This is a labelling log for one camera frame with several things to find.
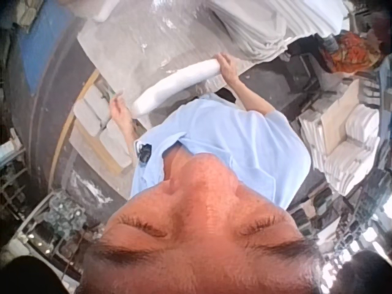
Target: plastic sheet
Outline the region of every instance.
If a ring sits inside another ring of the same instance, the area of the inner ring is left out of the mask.
[[[128,107],[161,79],[220,51],[240,59],[239,74],[255,64],[245,61],[204,0],[121,0],[104,23],[87,21],[78,40],[110,86],[124,90]],[[139,120],[149,129],[179,100],[217,91],[224,84],[217,76],[190,87]]]

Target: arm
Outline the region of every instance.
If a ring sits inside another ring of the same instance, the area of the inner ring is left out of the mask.
[[[216,59],[220,64],[220,71],[224,80],[237,94],[247,111],[254,110],[262,115],[267,115],[275,110],[269,102],[250,90],[239,80],[236,64],[231,56],[220,53],[216,56]]]
[[[110,113],[124,136],[132,163],[137,165],[138,158],[136,156],[136,151],[134,150],[134,141],[136,140],[136,136],[132,124],[132,117],[129,109],[125,105],[125,101],[121,93],[116,94],[110,101]]]

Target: floor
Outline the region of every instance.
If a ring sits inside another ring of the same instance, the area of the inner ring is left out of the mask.
[[[26,74],[24,53],[17,40],[10,52],[6,99],[13,124],[28,150],[32,178],[28,197],[36,202],[48,192],[51,161],[62,127],[83,83],[94,71],[94,66],[76,40],[82,24],[75,18],[63,29],[42,78],[33,91],[29,78],[31,74]],[[278,58],[257,65],[240,78],[289,118],[298,115],[298,103],[306,99],[303,94],[294,94],[301,92],[309,80],[299,58],[292,58],[290,62]],[[322,179],[320,173],[310,172],[293,203],[306,198],[309,190]],[[90,222],[106,222],[125,203],[125,199],[88,166],[67,140],[60,153],[53,187],[65,188],[82,204],[91,216]]]

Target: stack of white towels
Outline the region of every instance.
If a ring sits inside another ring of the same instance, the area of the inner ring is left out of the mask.
[[[295,40],[342,29],[342,0],[208,0],[233,40],[251,59],[268,62]]]
[[[313,167],[325,174],[331,187],[346,196],[373,167],[380,143],[379,111],[359,104],[345,124],[346,141],[329,155],[325,152],[321,116],[313,110],[307,110],[300,116],[303,137],[309,143]]]

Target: eyelash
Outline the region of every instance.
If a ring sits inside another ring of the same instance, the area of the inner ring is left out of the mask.
[[[166,237],[166,235],[167,235],[165,232],[154,228],[149,223],[142,222],[137,217],[121,216],[120,223],[137,228],[137,229],[139,229],[139,230],[141,230],[141,231],[143,231],[153,237],[156,237],[156,238],[163,238],[163,237]]]
[[[276,216],[269,217],[267,219],[262,219],[262,220],[257,220],[254,224],[248,226],[245,229],[245,232],[243,235],[253,235],[259,231],[262,231],[264,228],[268,228],[274,224],[276,224],[278,220],[276,219]]]

